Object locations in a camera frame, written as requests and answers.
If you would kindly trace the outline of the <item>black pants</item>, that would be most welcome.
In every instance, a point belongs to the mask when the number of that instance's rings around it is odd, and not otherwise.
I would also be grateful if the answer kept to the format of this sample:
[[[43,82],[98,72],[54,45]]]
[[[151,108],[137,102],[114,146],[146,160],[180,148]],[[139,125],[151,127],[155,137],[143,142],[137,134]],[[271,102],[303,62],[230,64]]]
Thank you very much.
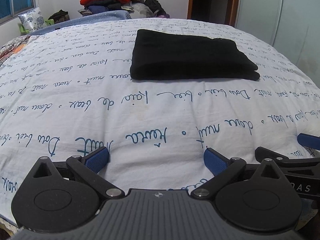
[[[257,70],[257,65],[232,40],[139,29],[130,75],[134,80],[258,81]]]

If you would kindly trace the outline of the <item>white bedspread with blue writing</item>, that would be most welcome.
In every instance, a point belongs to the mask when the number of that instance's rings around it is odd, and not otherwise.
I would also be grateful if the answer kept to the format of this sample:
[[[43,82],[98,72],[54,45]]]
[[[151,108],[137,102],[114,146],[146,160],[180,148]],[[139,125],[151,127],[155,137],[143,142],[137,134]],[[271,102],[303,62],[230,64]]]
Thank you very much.
[[[148,29],[233,40],[260,79],[136,82],[136,34]],[[259,146],[318,157],[297,141],[319,136],[319,88],[269,44],[221,24],[138,19],[76,25],[30,38],[1,66],[1,217],[37,159],[64,161],[100,146],[100,175],[117,187],[192,190],[212,174],[211,147],[254,163]]]

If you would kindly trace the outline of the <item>white wardrobe door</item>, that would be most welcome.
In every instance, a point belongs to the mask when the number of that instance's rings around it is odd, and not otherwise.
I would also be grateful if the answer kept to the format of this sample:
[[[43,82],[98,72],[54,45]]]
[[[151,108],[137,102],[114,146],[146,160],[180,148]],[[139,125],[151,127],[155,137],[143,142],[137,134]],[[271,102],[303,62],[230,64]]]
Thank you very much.
[[[319,85],[319,0],[239,0],[235,27],[274,47]]]

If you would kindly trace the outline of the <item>colourful patterned cloth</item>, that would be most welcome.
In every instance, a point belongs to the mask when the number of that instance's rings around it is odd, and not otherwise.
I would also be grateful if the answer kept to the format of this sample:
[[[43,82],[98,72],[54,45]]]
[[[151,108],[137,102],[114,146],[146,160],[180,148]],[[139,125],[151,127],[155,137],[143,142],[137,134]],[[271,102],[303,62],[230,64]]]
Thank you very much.
[[[25,47],[37,40],[39,35],[24,35],[13,38],[1,48],[1,67],[12,60],[22,60]]]

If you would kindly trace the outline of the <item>green plastic basket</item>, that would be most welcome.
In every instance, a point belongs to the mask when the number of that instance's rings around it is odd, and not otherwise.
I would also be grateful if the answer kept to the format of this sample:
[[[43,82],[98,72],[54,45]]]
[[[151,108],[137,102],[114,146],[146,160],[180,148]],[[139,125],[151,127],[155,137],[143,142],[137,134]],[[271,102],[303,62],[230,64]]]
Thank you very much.
[[[40,24],[39,22],[34,22],[32,25],[28,25],[27,28],[25,28],[23,24],[19,23],[18,28],[20,30],[21,35],[27,35],[33,31],[37,31],[45,27],[54,25],[54,20],[43,20],[41,22],[42,24]]]

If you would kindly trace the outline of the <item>dark bag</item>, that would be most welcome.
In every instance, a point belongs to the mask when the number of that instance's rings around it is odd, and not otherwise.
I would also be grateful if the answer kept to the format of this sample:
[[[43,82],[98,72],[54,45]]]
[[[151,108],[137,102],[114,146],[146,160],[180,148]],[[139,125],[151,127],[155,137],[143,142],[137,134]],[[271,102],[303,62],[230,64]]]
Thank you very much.
[[[68,21],[70,20],[70,18],[68,12],[61,9],[58,12],[52,14],[52,16],[48,18],[48,20],[53,20],[54,23],[57,24]]]

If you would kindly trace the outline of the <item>white floral pillow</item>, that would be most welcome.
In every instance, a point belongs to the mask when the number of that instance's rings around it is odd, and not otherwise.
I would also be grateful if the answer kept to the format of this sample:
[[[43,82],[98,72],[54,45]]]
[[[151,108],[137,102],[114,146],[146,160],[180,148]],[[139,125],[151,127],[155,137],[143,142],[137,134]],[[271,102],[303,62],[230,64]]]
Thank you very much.
[[[35,7],[27,12],[19,14],[18,18],[20,19],[20,22],[25,26],[25,28],[27,28],[28,25],[32,25],[34,22],[39,22],[40,24],[42,24],[41,21],[44,20],[39,7]]]

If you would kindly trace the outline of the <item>black backpack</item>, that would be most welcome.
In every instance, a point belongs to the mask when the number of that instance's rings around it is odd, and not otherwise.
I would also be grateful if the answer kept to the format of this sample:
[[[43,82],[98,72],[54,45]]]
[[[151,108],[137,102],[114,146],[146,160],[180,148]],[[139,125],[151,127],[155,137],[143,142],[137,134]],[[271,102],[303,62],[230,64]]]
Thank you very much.
[[[166,13],[159,1],[145,0],[144,4],[152,11],[154,17],[170,18],[170,15]]]

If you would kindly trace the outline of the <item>wooden door frame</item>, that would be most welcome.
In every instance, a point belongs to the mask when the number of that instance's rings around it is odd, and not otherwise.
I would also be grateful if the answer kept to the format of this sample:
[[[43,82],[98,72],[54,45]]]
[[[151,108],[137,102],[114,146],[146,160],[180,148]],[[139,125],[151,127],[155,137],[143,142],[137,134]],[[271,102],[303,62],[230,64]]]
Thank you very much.
[[[189,0],[187,19],[235,26],[240,0]]]

